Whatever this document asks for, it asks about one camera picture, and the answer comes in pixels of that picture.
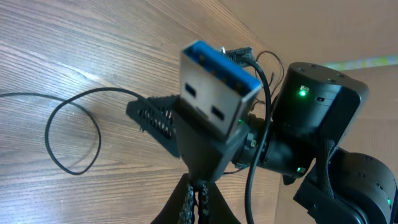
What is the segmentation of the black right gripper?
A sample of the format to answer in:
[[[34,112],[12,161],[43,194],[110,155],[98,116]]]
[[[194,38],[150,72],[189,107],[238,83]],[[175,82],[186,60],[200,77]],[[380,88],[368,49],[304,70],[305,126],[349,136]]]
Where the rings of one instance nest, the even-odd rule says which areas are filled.
[[[254,114],[248,115],[244,121],[249,125],[250,131],[244,138],[243,146],[232,158],[232,163],[238,169],[251,165],[264,126],[264,120]],[[313,159],[314,148],[311,145],[288,134],[275,132],[271,126],[257,166],[292,179],[299,179],[309,170]]]

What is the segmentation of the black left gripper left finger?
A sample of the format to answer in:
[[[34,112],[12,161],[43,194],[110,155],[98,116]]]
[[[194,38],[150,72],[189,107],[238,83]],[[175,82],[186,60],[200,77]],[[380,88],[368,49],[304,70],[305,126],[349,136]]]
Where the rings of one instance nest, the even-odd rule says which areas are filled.
[[[161,212],[151,224],[189,224],[194,223],[195,191],[188,178],[182,175]]]

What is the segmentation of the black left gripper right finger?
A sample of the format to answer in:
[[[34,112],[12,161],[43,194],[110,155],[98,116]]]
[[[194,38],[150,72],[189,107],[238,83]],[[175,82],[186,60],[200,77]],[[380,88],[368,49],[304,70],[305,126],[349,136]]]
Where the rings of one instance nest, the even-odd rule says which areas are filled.
[[[198,192],[199,224],[240,224],[215,183],[201,181]]]

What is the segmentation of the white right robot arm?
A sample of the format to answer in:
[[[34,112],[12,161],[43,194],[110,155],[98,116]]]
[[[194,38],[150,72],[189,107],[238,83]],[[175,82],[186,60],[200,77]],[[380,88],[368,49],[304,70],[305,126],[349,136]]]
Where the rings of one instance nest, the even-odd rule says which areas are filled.
[[[252,223],[257,168],[302,183],[294,200],[316,223],[396,223],[397,181],[381,161],[340,148],[368,87],[305,62],[282,69],[273,96],[249,47],[215,50],[197,41],[180,54],[180,93],[137,99],[127,115],[187,166],[156,223],[236,223],[216,181],[228,164],[249,171]]]

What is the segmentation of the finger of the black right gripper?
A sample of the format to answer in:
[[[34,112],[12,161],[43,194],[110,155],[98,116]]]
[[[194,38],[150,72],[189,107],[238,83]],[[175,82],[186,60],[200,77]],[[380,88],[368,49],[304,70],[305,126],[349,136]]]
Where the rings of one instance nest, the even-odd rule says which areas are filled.
[[[255,61],[253,56],[253,50],[251,47],[243,47],[234,50],[227,50],[224,53],[230,60],[235,62],[239,67],[248,67],[249,64],[242,61],[242,58],[246,58],[250,61]]]
[[[175,138],[172,105],[178,95],[149,97],[144,100],[130,101],[126,114],[147,131],[174,157],[180,157]]]

